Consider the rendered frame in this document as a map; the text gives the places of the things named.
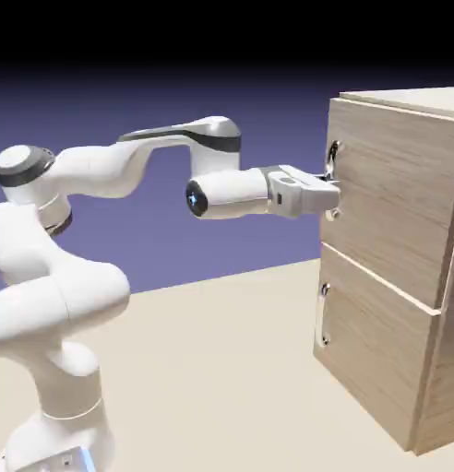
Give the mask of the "light wood cabinet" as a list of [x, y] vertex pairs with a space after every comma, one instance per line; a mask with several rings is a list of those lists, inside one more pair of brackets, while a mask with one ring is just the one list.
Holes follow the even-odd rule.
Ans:
[[342, 92], [316, 359], [404, 450], [454, 443], [454, 87]]

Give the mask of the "large light wood cabinet door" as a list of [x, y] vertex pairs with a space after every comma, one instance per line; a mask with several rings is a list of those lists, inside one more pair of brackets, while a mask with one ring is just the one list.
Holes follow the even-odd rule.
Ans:
[[454, 117], [366, 102], [329, 103], [340, 215], [321, 239], [436, 309], [454, 242]]

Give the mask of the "small light wood cabinet door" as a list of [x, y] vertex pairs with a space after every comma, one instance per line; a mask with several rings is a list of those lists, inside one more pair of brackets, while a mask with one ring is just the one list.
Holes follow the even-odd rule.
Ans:
[[323, 244], [316, 358], [406, 451], [415, 444], [441, 312]]

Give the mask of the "curved silver door handle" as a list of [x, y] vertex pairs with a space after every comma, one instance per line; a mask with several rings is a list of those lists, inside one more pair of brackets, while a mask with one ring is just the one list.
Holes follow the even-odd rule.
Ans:
[[[341, 189], [340, 189], [340, 182], [336, 179], [335, 170], [336, 170], [336, 160], [337, 160], [337, 156], [338, 156], [340, 148], [341, 148], [341, 142], [338, 140], [334, 140], [330, 144], [326, 162], [325, 162], [325, 170], [322, 176], [322, 180], [324, 182], [331, 184], [338, 191], [340, 191]], [[335, 207], [333, 207], [332, 209], [328, 209], [325, 212], [325, 217], [328, 221], [334, 221], [340, 215], [339, 202], [340, 200], [338, 198]]]

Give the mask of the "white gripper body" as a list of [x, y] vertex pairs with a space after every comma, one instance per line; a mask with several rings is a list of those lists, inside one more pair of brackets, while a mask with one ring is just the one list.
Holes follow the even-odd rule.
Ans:
[[301, 171], [291, 165], [280, 165], [286, 174], [280, 178], [279, 211], [287, 218], [320, 214], [334, 209], [340, 202], [341, 190], [323, 175]]

